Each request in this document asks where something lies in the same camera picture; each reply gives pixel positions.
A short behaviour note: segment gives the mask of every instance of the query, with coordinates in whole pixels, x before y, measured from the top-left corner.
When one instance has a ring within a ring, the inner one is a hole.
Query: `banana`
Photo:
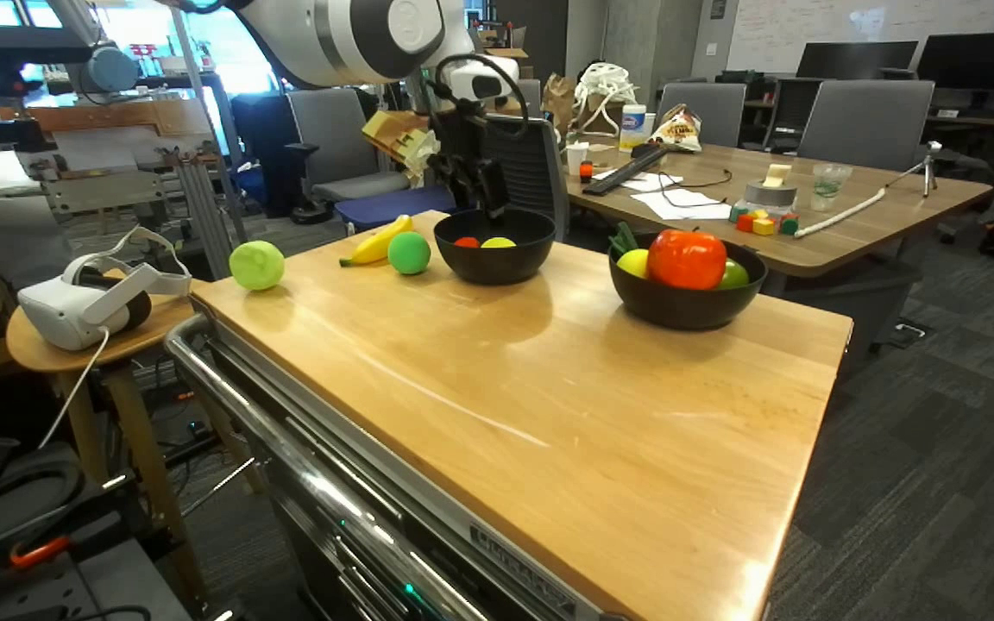
[[[393,235],[402,231],[413,231],[413,217],[402,213],[390,225],[383,225],[380,231],[365,235],[351,256],[339,260],[339,267],[369,267],[369,263],[383,263],[390,252]]]

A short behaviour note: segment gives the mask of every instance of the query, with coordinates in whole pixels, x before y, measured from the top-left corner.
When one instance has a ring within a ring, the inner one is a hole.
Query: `white vr headset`
[[[118,252],[135,239],[160,243],[180,272],[160,272],[150,263],[120,263]],[[133,229],[112,252],[80,256],[63,275],[26,287],[16,303],[48,347],[80,352],[103,341],[103,332],[118,335],[146,326],[152,316],[150,293],[189,293],[189,271],[164,235]]]

